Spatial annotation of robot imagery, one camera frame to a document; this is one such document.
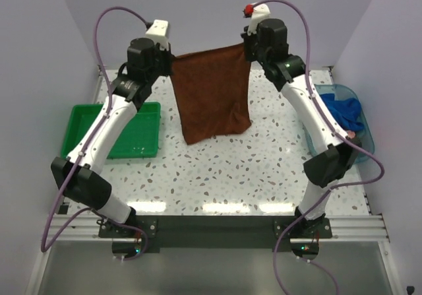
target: brown cloth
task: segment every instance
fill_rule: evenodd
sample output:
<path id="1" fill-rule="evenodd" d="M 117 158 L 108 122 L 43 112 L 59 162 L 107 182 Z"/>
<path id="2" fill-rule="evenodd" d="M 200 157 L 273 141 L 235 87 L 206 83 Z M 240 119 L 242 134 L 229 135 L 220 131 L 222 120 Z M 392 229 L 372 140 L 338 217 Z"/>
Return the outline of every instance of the brown cloth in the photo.
<path id="1" fill-rule="evenodd" d="M 188 145 L 243 133 L 251 126 L 248 85 L 251 63 L 243 44 L 176 57 L 171 82 Z"/>

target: cloth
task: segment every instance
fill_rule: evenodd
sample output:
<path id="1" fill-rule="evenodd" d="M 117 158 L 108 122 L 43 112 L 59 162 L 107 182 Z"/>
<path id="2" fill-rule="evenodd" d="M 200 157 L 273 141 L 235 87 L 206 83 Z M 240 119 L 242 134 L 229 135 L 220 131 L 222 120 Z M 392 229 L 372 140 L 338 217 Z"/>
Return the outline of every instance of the cloth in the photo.
<path id="1" fill-rule="evenodd" d="M 171 82 L 188 145 L 214 135 L 240 134 L 251 126 L 251 63 L 243 44 L 190 53 L 173 60 Z"/>
<path id="2" fill-rule="evenodd" d="M 320 96 L 340 127 L 354 132 L 364 130 L 363 123 L 357 120 L 362 112 L 362 105 L 356 98 L 335 100 L 334 94 L 322 94 Z"/>

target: speckled table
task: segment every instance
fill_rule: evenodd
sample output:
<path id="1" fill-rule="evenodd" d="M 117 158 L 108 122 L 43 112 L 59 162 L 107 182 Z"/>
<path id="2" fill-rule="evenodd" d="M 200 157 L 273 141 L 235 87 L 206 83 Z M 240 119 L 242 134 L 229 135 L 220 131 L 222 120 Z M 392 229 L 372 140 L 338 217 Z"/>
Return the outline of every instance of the speckled table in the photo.
<path id="1" fill-rule="evenodd" d="M 114 79 L 116 71 L 107 72 Z M 331 83 L 328 71 L 313 81 Z M 96 98 L 104 102 L 103 83 Z M 162 105 L 155 158 L 108 160 L 102 177 L 138 214 L 293 214 L 307 178 L 302 164 L 310 153 L 302 123 L 289 102 L 252 69 L 249 112 L 252 126 L 242 135 L 218 136 L 187 146 L 170 79 L 160 78 L 148 101 Z M 344 181 L 360 180 L 354 166 Z M 80 205 L 70 202 L 68 214 Z M 331 195 L 327 215 L 368 215 L 362 186 Z"/>

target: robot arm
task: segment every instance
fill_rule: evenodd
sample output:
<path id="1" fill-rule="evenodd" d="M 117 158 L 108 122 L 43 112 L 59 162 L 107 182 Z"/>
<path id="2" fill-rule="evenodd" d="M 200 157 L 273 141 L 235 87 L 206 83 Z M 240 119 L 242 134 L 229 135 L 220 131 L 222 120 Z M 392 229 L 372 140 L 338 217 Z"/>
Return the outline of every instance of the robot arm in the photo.
<path id="1" fill-rule="evenodd" d="M 266 78 L 295 108 L 299 118 L 309 132 L 318 155 L 303 165 L 309 182 L 302 202 L 296 209 L 297 216 L 309 210 L 327 189 L 343 178 L 357 156 L 357 151 L 343 143 L 331 133 L 329 126 L 316 109 L 311 97 L 315 97 L 325 116 L 337 128 L 337 132 L 349 138 L 332 117 L 311 80 L 312 92 L 308 91 L 305 82 L 305 64 L 299 56 L 289 54 L 287 28 L 280 19 L 270 18 L 267 5 L 259 5 L 251 14 L 250 24 L 242 33 L 245 57 L 248 61 L 258 61 L 264 69 Z M 355 137 L 351 140 L 361 146 Z M 318 221 L 324 218 L 325 206 L 329 196 L 305 217 L 305 222 Z"/>
<path id="2" fill-rule="evenodd" d="M 100 173 L 106 158 L 126 124 L 139 111 L 152 93 L 152 85 L 159 76 L 171 74 L 171 50 L 168 43 L 169 24 L 155 20 L 144 38 L 131 41 L 127 49 L 127 63 L 123 64 L 117 78 L 112 82 L 112 100 L 107 97 L 81 142 L 66 159 L 55 158 L 51 171 L 58 187 L 64 182 L 87 138 L 106 117 L 96 131 L 92 142 L 84 152 L 72 180 L 63 192 L 64 196 L 97 210 L 100 214 L 118 223 L 136 224 L 135 210 L 120 201 L 112 192 L 111 185 L 101 178 Z M 111 111 L 107 106 L 111 102 Z"/>

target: blue bin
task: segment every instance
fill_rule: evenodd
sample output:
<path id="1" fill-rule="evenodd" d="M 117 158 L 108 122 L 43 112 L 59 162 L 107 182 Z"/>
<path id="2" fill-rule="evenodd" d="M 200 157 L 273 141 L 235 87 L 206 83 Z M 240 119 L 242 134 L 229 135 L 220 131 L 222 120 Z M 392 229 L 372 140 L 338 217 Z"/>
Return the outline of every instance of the blue bin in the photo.
<path id="1" fill-rule="evenodd" d="M 358 99 L 358 97 L 356 96 L 354 91 L 352 91 L 352 89 L 350 89 L 346 86 L 340 85 L 340 84 L 315 85 L 315 88 L 316 88 L 316 91 L 320 95 L 321 94 L 334 94 L 336 100 L 346 100 L 348 98 Z M 357 132 L 356 135 L 361 139 L 362 147 L 366 151 L 373 154 L 374 151 L 375 151 L 374 140 L 372 138 L 371 131 L 369 130 L 369 126 L 368 126 L 367 120 L 365 118 L 365 115 L 363 114 L 363 111 L 361 112 L 361 115 L 357 118 L 357 120 L 359 122 L 361 122 L 365 126 L 365 128 L 364 128 L 364 130 Z M 306 142 L 307 142 L 308 147 L 309 147 L 309 152 L 311 152 L 312 156 L 316 156 L 317 152 L 314 149 L 314 146 L 313 146 L 312 140 L 311 140 L 311 136 L 309 135 L 306 128 L 305 128 L 305 137 L 306 137 Z M 355 164 L 360 163 L 360 162 L 364 162 L 367 159 L 368 159 L 367 155 L 364 155 L 363 153 L 359 153 L 359 155 L 357 156 L 357 158 L 355 160 Z"/>

